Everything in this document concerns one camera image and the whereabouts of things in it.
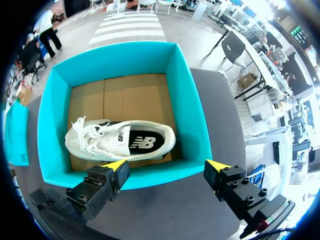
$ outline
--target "white desk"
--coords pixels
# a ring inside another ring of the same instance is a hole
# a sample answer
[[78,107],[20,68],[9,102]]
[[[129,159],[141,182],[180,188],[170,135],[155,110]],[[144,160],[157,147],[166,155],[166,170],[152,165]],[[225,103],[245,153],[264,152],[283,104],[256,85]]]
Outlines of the white desk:
[[283,170],[279,185],[276,186],[270,194],[270,201],[279,194],[282,194],[284,197],[287,196],[291,177],[293,152],[291,126],[288,125],[271,129],[270,131],[263,132],[259,136],[249,138],[245,141],[247,146],[275,142],[279,142],[279,166],[282,166]]
[[277,82],[273,79],[273,77],[271,76],[271,73],[269,72],[266,64],[261,59],[261,57],[259,56],[257,51],[254,49],[254,47],[246,39],[246,37],[227,25],[224,25],[224,27],[229,32],[233,32],[240,39],[240,41],[244,43],[245,51],[249,54],[250,58],[252,59],[252,61],[256,65],[256,67],[258,68],[259,72],[261,73],[261,76],[265,80],[265,84],[280,92],[279,86],[278,86]]

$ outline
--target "white chair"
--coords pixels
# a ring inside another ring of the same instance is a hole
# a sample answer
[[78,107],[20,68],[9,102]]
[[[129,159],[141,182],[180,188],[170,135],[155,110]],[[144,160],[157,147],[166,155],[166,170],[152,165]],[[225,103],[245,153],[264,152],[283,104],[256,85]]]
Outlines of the white chair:
[[157,3],[156,3],[155,13],[158,13],[158,8],[159,8],[159,4],[160,4],[160,5],[168,6],[168,12],[167,12],[167,14],[169,15],[169,14],[170,14],[170,8],[171,8],[172,3],[173,3],[172,0],[158,0]]
[[91,1],[91,6],[92,9],[102,9],[104,7],[106,7],[106,3],[104,0],[90,0]]
[[144,6],[151,6],[151,13],[152,13],[155,1],[154,0],[138,0],[138,14],[139,14],[139,11],[140,11],[140,5],[141,4],[144,5]]

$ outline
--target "shoe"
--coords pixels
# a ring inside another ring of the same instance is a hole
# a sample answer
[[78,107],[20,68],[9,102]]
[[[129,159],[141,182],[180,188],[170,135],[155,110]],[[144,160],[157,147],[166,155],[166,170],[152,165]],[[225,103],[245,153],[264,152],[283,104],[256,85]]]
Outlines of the shoe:
[[79,117],[65,135],[68,151],[90,161],[156,159],[171,151],[176,136],[171,127],[152,121],[85,121]]

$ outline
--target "table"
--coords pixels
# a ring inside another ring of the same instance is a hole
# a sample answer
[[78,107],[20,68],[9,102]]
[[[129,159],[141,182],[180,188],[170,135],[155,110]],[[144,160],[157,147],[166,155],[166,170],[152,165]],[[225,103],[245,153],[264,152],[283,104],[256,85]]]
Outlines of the table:
[[277,195],[281,194],[288,197],[288,186],[290,184],[291,167],[292,167],[292,133],[291,126],[282,126],[263,132],[258,136],[245,140],[246,145],[267,144],[279,142],[279,165],[283,167],[281,181],[272,191],[269,200],[271,201]]
[[[235,24],[239,24],[238,21],[236,21],[234,18],[232,18],[232,17],[229,16],[228,14],[223,13],[222,16],[225,16],[226,18],[228,18],[229,20],[231,20],[231,21],[234,22]],[[217,24],[219,24],[220,21],[222,20],[222,16],[219,18],[219,21],[217,22]]]
[[[191,69],[204,111],[211,151],[216,161],[246,168],[243,131],[235,101],[224,76]],[[28,195],[38,188],[65,188],[44,183],[38,159],[37,122],[41,97],[31,102],[27,124],[29,167],[15,167],[27,205],[50,239],[55,234],[39,216]],[[219,202],[203,174],[152,187],[121,191],[87,225],[122,240],[225,240],[240,221],[225,202]]]
[[252,61],[254,62],[256,67],[258,68],[258,70],[259,70],[259,72],[260,72],[260,74],[261,74],[261,76],[263,78],[260,82],[252,85],[251,87],[246,89],[243,93],[241,93],[238,96],[236,96],[234,99],[237,99],[237,98],[243,96],[244,94],[248,93],[252,89],[254,89],[256,87],[259,87],[261,84],[265,84],[266,86],[274,88],[274,89],[276,89],[277,91],[280,92],[280,89],[279,89],[279,86],[278,86],[277,82],[273,79],[273,77],[271,76],[271,74],[270,74],[267,66],[265,65],[264,61],[261,59],[261,57],[259,56],[257,51],[254,49],[254,47],[249,43],[249,41],[246,39],[246,37],[243,36],[241,33],[235,31],[231,27],[227,26],[227,25],[224,25],[224,27],[226,28],[226,31],[224,32],[222,37],[218,40],[218,42],[214,45],[212,50],[204,58],[208,57],[214,51],[214,49],[220,44],[220,42],[225,38],[225,36],[229,32],[233,32],[239,38],[239,40],[244,43],[245,51],[251,57]]

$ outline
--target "white stripe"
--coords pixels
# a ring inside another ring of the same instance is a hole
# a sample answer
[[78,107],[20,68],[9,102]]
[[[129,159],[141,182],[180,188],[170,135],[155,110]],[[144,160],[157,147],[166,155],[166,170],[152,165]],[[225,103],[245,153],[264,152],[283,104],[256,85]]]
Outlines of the white stripe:
[[83,11],[83,12],[80,12],[79,14],[78,14],[78,16],[76,16],[72,21],[75,21],[75,20],[77,20],[82,14],[84,14],[86,11]]
[[135,37],[135,36],[165,36],[165,33],[160,30],[136,30],[136,31],[121,31],[91,38],[89,44],[98,43],[105,40],[124,38],[124,37]]
[[68,25],[76,16],[77,16],[77,14],[70,17],[69,21],[65,25]]
[[124,11],[124,12],[122,12],[122,14],[136,14],[136,13],[137,13],[137,11]]
[[101,10],[101,8],[94,8],[92,11],[90,11],[90,14],[94,14],[97,10]]
[[161,28],[160,23],[147,23],[147,22],[138,22],[138,23],[127,23],[121,25],[114,25],[114,26],[107,26],[100,28],[95,31],[94,34],[100,34],[112,30],[119,30],[119,29],[130,29],[130,28]]
[[81,16],[81,18],[83,18],[84,16],[86,16],[88,13],[90,13],[91,11],[92,11],[93,9],[91,8],[91,9],[88,9],[86,12],[85,12],[85,14],[83,14],[82,16]]
[[72,19],[72,18],[68,18],[68,19],[65,20],[63,23],[64,23],[65,25],[67,25],[67,23],[70,21],[70,19]]
[[59,30],[60,28],[62,28],[62,26],[63,26],[63,25],[65,25],[65,23],[66,23],[66,22],[64,21],[64,22],[63,22],[63,23],[61,23],[61,24],[60,24],[56,29],[58,29],[58,30]]
[[[126,18],[130,18],[130,17],[156,17],[157,15],[156,14],[151,14],[151,13],[139,13],[139,14],[128,14],[126,15],[125,17]],[[104,19],[104,21],[108,21],[108,20],[111,20],[112,19],[112,16],[108,16]]]
[[105,21],[100,24],[100,27],[108,26],[112,24],[121,24],[125,22],[159,22],[157,17],[133,17],[133,18],[123,18],[113,21]]

